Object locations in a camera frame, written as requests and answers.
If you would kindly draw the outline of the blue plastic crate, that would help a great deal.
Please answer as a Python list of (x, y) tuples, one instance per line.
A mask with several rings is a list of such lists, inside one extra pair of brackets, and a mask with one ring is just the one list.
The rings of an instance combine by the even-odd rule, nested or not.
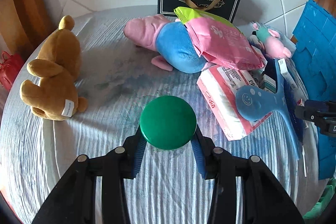
[[(295, 68), (306, 87), (308, 97), (320, 102), (327, 112), (327, 103), (335, 102), (335, 17), (315, 1), (309, 0), (293, 31), (297, 39), (292, 56)], [(318, 178), (335, 174), (335, 107), (331, 117), (318, 128)]]

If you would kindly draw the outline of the wooden bed post left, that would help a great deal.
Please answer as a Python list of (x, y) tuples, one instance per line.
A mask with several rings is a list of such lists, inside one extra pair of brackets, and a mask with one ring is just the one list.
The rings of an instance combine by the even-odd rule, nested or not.
[(22, 59), (55, 28), (43, 0), (1, 0), (1, 35), (10, 52)]

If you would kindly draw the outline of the brown teddy bear plush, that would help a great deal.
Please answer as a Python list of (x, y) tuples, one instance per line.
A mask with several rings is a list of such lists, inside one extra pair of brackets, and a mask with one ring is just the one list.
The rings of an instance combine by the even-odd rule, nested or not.
[(75, 87), (80, 75), (81, 48), (72, 32), (74, 26), (72, 16), (62, 17), (37, 58), (27, 64), (29, 74), (38, 77), (39, 83), (23, 81), (20, 97), (37, 117), (64, 121), (88, 107), (87, 99), (79, 96)]

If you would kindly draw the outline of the pink white flat package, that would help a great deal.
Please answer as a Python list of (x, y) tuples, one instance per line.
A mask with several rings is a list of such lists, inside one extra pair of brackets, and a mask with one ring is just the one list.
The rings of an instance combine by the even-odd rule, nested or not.
[(201, 72), (197, 85), (229, 141), (246, 137), (272, 115), (250, 122), (239, 114), (235, 104), (237, 90), (257, 85), (248, 71), (214, 65)]

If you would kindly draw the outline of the green lid jar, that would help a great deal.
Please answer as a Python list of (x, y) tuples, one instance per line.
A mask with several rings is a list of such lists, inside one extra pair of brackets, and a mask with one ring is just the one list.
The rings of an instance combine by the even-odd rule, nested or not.
[(192, 107), (182, 98), (161, 96), (145, 106), (139, 127), (143, 137), (152, 146), (175, 150), (193, 138), (197, 118)]

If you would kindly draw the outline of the red plastic bag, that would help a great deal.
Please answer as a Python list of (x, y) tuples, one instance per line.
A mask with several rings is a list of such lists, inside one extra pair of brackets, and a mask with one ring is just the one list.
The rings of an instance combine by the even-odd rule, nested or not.
[(2, 51), (2, 59), (1, 85), (9, 92), (24, 62), (19, 54), (10, 55), (6, 51)]

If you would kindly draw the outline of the striped white bed sheet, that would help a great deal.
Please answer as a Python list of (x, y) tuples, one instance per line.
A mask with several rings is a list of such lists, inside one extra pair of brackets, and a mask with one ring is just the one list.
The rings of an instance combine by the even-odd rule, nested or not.
[[(183, 98), (193, 108), (203, 135), (234, 156), (259, 155), (304, 215), (321, 197), (327, 180), (318, 180), (317, 130), (309, 125), (303, 159), (293, 154), (284, 120), (273, 113), (249, 136), (228, 141), (197, 86), (199, 74), (166, 72), (151, 64), (154, 52), (136, 48), (123, 35), (131, 18), (154, 14), (154, 6), (134, 6), (75, 19), (81, 43), (79, 96), (84, 113), (62, 122), (31, 113), (20, 96), (24, 80), (38, 83), (26, 64), (7, 97), (1, 121), (1, 181), (22, 223), (31, 223), (49, 192), (78, 155), (103, 156), (123, 144), (139, 125), (143, 108), (156, 97)], [(206, 223), (213, 181), (198, 173), (190, 143), (175, 151), (147, 144), (141, 170), (125, 189), (131, 223)]]

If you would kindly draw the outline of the pink pig small plush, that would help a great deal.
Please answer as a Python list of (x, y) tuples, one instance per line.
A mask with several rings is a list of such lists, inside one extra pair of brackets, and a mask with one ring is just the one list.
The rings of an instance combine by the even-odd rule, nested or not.
[(280, 34), (264, 25), (252, 23), (255, 36), (265, 53), (274, 59), (291, 58), (291, 51), (280, 40)]

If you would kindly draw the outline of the pink green wipes pack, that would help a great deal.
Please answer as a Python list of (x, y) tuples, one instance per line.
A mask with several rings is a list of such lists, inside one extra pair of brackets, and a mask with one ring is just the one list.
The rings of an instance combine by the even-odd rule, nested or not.
[(266, 65), (263, 54), (228, 20), (188, 7), (174, 12), (189, 33), (198, 56), (223, 67), (252, 71)]

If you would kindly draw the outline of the blue pink pig plush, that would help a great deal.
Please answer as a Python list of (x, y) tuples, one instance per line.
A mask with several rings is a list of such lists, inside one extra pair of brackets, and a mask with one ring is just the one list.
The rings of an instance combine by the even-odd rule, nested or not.
[(151, 63), (165, 71), (174, 68), (183, 73), (198, 73), (211, 66), (199, 56), (185, 26), (163, 15), (135, 18), (127, 22), (124, 35), (136, 46), (158, 53)]

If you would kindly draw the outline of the green cloth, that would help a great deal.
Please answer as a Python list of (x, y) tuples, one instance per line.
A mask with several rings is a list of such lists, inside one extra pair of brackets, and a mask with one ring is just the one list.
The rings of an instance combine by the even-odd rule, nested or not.
[(305, 221), (305, 223), (315, 223), (316, 220), (321, 216), (323, 211), (326, 209), (327, 205), (330, 203), (334, 194), (335, 178), (330, 178), (318, 202), (313, 206), (310, 211), (308, 211), (303, 216), (303, 220)]

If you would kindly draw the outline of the white tube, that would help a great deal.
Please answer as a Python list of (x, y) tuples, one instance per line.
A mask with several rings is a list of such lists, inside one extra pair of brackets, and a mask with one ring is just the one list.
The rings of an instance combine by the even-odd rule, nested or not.
[(279, 68), (280, 68), (281, 75), (287, 81), (289, 86), (292, 89), (297, 89), (297, 84), (296, 84), (294, 78), (291, 76), (290, 72), (288, 71), (285, 59), (279, 59), (278, 60), (278, 65), (279, 65)]

